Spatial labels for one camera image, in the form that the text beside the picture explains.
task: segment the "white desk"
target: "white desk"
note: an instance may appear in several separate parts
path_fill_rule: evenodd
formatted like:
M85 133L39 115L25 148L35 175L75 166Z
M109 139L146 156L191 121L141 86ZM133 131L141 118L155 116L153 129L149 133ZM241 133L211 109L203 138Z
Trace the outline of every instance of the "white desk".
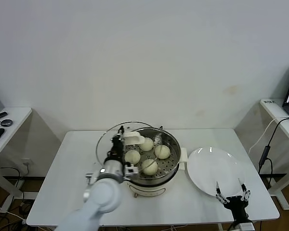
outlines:
M267 113L274 119L282 116L288 116L288 113L282 108L283 99L262 99L260 104L263 108L267 111ZM285 120L280 123L279 127L282 131L287 135L289 138L289 120ZM271 181L271 188L269 189L269 193L271 196L276 196L281 207L284 210L289 210L289 204L285 199L282 189L289 185L289 172L286 176L278 181L275 182L274 179Z
M1 112L7 112L8 115L0 118L0 121L4 119L11 119L13 121L13 124L9 127L4 128L5 132L0 137L0 152L4 149L6 144L17 132L23 122L28 118L32 110L30 107L5 107L0 108L0 113Z
M242 161L246 186L251 190L250 204L246 208L249 219L279 217L277 208L233 129L168 131L181 147L187 148L188 154L198 147L214 146ZM85 174L100 168L95 157L95 146L102 134L102 131L71 131L66 134L27 218L28 225L57 226L70 212L82 206ZM147 226L233 221L230 210L225 209L214 197L197 189L185 171L179 170L173 181L171 189L151 198L134 198L126 183L123 183L121 205L112 213L105 214L101 225Z
M282 108L283 99L262 99L260 105L267 111L267 113L274 119L282 116L288 116L289 114ZM280 123L279 127L283 130L285 135L289 138L289 120L285 120Z
M7 145L7 143L10 141L10 139L13 137L13 135L17 132L17 130L20 128L20 126L24 123L24 121L28 118L28 116L31 114L32 110L30 107L5 107L0 108L0 112L7 112L8 115L0 118L0 121L4 119L11 119L13 121L13 124L9 127L4 128L5 131L3 135L0 137L0 152L4 149L4 147ZM13 157L9 156L9 160L14 162L17 166L21 166L21 162ZM10 204L12 203L13 199L20 199L23 197L23 193L19 190L21 186L23 185L24 181L20 180L17 184L17 187L12 185L8 180L6 180L3 176L0 175L0 187L5 189L10 195L5 200L2 209L0 212L5 213L8 208L10 207ZM34 199L36 197L36 193L31 192L24 192L26 199Z

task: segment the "power outlet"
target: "power outlet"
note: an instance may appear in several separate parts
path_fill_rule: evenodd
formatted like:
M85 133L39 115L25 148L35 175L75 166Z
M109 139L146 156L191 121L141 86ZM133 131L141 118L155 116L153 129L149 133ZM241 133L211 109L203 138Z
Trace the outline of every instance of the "power outlet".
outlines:
M32 164L33 164L32 160L31 160L30 158L22 158L22 159L21 159L21 162L22 162L23 165L25 165L25 166L29 166L29 165L32 165Z

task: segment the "white cable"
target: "white cable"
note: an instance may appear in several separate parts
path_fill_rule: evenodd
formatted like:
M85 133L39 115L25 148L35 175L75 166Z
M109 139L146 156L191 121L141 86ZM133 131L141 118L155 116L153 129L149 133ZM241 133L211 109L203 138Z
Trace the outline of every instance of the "white cable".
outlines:
M171 230L172 229L172 227L176 230L176 228L183 228L183 227L185 227L185 226L188 226L188 225L183 225L183 226L177 226L177 227L174 227L174 226L170 226L170 228L169 229L166 229L166 230L161 230L161 231L167 231L167 230Z
M8 211L6 211L6 212L7 212L8 214L11 214L11 215L13 215L13 216L15 216L15 217L20 218L21 220L25 220L25 219L21 218L20 216L14 214L14 213L10 213L10 212L8 212Z
M1 230L2 228L4 228L4 227L8 227L9 225L16 224L16 223L19 222L19 221L21 221L21 220L12 221L12 222L10 222L10 223L8 223L8 224L6 224L6 225L3 225L3 226L0 227L0 230Z
M13 215L13 216L15 216L15 217L18 217L18 218L20 218L21 220L24 220L23 218L21 218L20 216L18 216L18 215L16 215L16 214L14 214L14 213L10 213L10 212L8 212L8 211L6 211L8 214L11 214L11 215Z
M257 140L257 142L255 142L255 144L253 146L250 147L248 155L250 154L250 151L253 147L256 146L256 144L258 144L258 142L261 140L261 138L264 136L264 134L266 133L266 131L268 130L268 128L270 127L270 125L277 119L282 119L282 118L289 118L289 115L286 116L282 116L282 117L277 117L275 119L272 119L272 121L269 123L269 125L265 128L264 132L262 133L261 137Z

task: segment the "white plate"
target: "white plate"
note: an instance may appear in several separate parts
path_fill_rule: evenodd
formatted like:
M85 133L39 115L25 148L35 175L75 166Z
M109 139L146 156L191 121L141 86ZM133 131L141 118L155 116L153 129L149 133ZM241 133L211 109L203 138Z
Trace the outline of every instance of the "white plate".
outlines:
M187 162L187 171L193 183L205 193L216 195L216 182L224 196L234 196L242 190L239 180L245 176L238 161L224 150L205 147L193 151Z

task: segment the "table leg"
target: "table leg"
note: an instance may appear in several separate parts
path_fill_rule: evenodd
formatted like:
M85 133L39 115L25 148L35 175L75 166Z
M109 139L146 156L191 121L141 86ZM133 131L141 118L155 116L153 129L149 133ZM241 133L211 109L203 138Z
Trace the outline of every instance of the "table leg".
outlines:
M24 182L25 182L24 180L20 180L17 185L15 184L15 186L16 186L18 189L20 189L20 188L23 186ZM2 207L1 207L1 209L0 209L0 212L1 212L1 213L6 213L6 211L9 210L9 208L10 208L10 206L11 206L11 204L12 204L12 202L13 202L14 199L35 200L35 198L37 197L37 195L38 195L38 192L24 192L24 194L21 193L21 196L12 196L12 195L9 195L9 196L5 199L3 205L2 205Z
M21 196L23 193L12 185L7 179L0 175L0 187L6 190L9 194L13 196Z
M276 182L274 179L271 180L271 185L275 185ZM278 202L280 204L280 206L282 207L283 210L289 210L289 204L285 198L285 196L283 195L283 193L281 192L281 190L275 190L274 192L270 193L271 196L276 196L276 198L278 199Z
M221 223L217 223L217 225L218 225L218 230L223 231L223 225Z
M283 210L289 210L289 204L284 197L282 190L289 185L289 173L280 179L277 183L271 180L271 188L268 190L271 196L276 196Z

